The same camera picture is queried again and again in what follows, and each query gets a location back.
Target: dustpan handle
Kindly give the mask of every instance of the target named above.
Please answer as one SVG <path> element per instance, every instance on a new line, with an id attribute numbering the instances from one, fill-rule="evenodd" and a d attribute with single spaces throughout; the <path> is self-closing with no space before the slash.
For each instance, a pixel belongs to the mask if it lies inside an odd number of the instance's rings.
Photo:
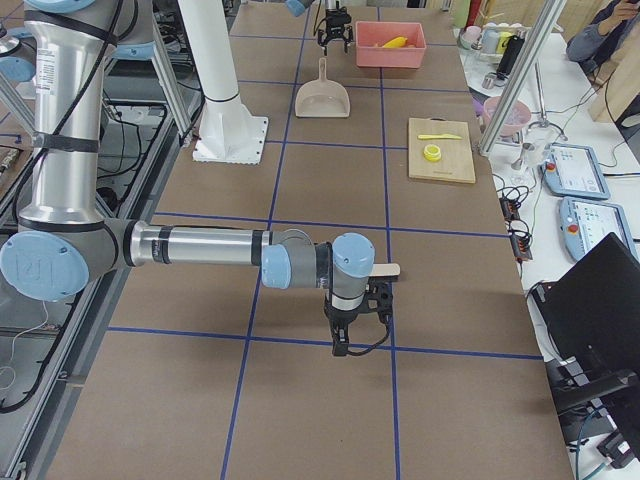
<path id="1" fill-rule="evenodd" d="M 327 59 L 324 57 L 320 57 L 318 60 L 318 76 L 321 82 L 327 81 Z"/>

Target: brown table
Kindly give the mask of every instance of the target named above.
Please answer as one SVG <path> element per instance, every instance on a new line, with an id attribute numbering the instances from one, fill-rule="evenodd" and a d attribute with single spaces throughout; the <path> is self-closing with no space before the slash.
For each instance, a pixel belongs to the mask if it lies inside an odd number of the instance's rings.
<path id="1" fill-rule="evenodd" d="M 333 358 L 319 291 L 274 291 L 255 269 L 150 265 L 132 272 L 51 479 L 567 480 L 567 461 L 488 162 L 477 183 L 407 177 L 407 119 L 480 132 L 449 17 L 421 21 L 418 71 L 359 69 L 331 45 L 344 120 L 297 119 L 317 74 L 313 16 L 243 5 L 232 48 L 244 103 L 270 118 L 259 166 L 178 158 L 157 223 L 367 235 L 398 262 L 395 330 L 363 358 Z M 352 341 L 382 335 L 361 317 Z"/>

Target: cutting board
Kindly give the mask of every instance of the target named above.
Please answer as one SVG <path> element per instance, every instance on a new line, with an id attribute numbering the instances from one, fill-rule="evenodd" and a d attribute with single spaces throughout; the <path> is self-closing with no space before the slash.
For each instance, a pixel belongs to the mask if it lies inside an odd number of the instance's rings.
<path id="1" fill-rule="evenodd" d="M 418 135 L 452 133 L 462 140 L 418 140 Z M 429 162 L 422 155 L 425 145 L 437 145 L 442 160 Z M 423 180 L 476 183 L 469 126 L 465 122 L 409 119 L 409 177 Z"/>

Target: white dustpan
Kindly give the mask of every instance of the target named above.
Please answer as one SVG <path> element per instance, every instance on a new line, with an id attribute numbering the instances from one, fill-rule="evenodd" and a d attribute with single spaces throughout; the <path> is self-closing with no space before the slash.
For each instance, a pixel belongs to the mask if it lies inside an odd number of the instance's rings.
<path id="1" fill-rule="evenodd" d="M 351 105 L 349 94 L 338 82 L 327 80 L 327 59 L 318 61 L 320 78 L 307 82 L 296 95 L 297 117 L 338 117 L 349 116 Z"/>

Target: black monitor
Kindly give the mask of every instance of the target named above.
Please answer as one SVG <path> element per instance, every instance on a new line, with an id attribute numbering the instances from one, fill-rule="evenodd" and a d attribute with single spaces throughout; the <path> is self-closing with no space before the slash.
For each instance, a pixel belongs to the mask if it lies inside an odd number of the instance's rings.
<path id="1" fill-rule="evenodd" d="M 590 383 L 605 386 L 592 397 L 600 398 L 640 458 L 640 386 L 610 393 L 616 389 L 606 390 L 611 382 L 603 380 L 619 371 L 640 375 L 640 263 L 609 234 L 534 297 L 558 353 L 575 357 Z"/>

